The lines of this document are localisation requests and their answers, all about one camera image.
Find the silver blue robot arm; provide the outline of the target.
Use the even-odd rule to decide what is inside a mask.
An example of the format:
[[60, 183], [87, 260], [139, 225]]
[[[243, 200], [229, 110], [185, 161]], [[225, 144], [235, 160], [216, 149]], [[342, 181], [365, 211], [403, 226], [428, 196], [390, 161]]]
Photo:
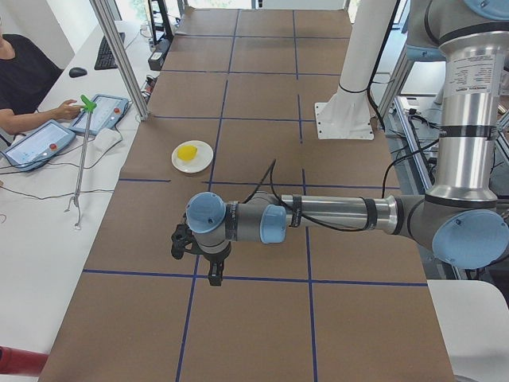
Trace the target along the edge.
[[435, 182], [422, 196], [312, 197], [259, 189], [244, 202], [210, 192], [188, 202], [172, 255], [201, 255], [219, 286], [235, 241], [280, 243], [287, 228], [312, 224], [340, 232], [379, 229], [405, 236], [441, 261], [485, 267], [508, 246], [508, 227], [489, 188], [498, 135], [496, 108], [508, 54], [505, 1], [414, 1], [407, 51], [446, 63]]

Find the person's hand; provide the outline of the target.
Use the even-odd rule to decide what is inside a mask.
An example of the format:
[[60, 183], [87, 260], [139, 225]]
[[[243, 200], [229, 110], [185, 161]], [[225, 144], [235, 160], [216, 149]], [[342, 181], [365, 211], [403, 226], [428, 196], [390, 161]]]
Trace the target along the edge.
[[67, 99], [59, 107], [53, 110], [53, 118], [71, 120], [76, 118], [82, 109], [83, 106], [78, 104], [75, 99]]

